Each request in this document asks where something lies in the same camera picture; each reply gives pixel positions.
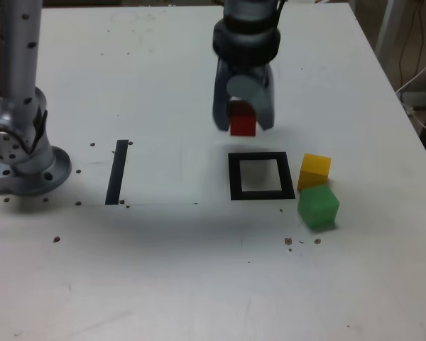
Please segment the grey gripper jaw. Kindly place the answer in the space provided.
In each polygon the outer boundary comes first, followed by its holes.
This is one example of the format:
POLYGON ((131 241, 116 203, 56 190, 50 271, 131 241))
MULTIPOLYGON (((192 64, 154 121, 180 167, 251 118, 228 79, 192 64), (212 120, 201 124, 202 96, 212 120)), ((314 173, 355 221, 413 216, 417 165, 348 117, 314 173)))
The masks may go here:
POLYGON ((218 65, 217 73, 214 81, 214 97, 212 106, 212 116, 218 130, 229 130, 229 112, 228 106, 230 95, 226 90, 227 82, 233 75, 229 65, 218 65))
POLYGON ((249 72, 237 73, 226 83, 228 95, 252 109, 262 130, 274 127, 274 89, 271 67, 257 67, 249 72))

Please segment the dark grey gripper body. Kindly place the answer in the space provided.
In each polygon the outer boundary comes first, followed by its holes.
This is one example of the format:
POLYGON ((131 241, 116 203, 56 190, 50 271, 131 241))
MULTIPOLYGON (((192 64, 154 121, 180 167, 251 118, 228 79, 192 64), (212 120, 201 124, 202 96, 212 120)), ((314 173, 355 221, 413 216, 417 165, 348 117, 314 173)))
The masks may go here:
POLYGON ((272 70, 269 64, 256 67, 244 67, 231 64, 218 58, 217 80, 229 81, 233 77, 250 77, 257 81, 271 81, 272 70))

